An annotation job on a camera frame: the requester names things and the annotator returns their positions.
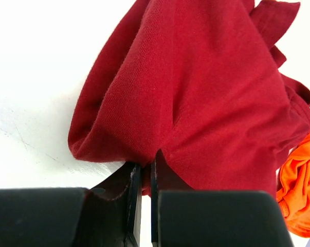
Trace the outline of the dark red t shirt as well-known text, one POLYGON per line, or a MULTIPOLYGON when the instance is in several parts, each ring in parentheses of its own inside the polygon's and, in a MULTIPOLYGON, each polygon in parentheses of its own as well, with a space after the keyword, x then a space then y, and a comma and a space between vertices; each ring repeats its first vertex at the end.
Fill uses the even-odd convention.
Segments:
POLYGON ((89 162, 158 151, 190 187, 276 194, 310 132, 310 91, 279 72, 300 8, 278 1, 136 1, 85 81, 68 134, 89 162))

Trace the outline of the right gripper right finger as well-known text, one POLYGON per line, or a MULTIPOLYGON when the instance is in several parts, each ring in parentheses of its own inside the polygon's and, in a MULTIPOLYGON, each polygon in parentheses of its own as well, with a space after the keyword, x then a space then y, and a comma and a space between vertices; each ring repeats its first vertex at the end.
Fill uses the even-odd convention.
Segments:
POLYGON ((153 246, 292 246, 280 208, 263 191, 194 190, 162 152, 151 164, 153 246))

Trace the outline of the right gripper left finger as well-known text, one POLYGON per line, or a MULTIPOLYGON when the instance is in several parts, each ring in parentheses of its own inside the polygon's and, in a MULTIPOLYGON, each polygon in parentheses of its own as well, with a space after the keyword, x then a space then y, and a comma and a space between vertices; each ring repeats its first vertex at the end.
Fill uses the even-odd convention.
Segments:
POLYGON ((0 189, 0 246, 139 246, 141 169, 86 189, 0 189))

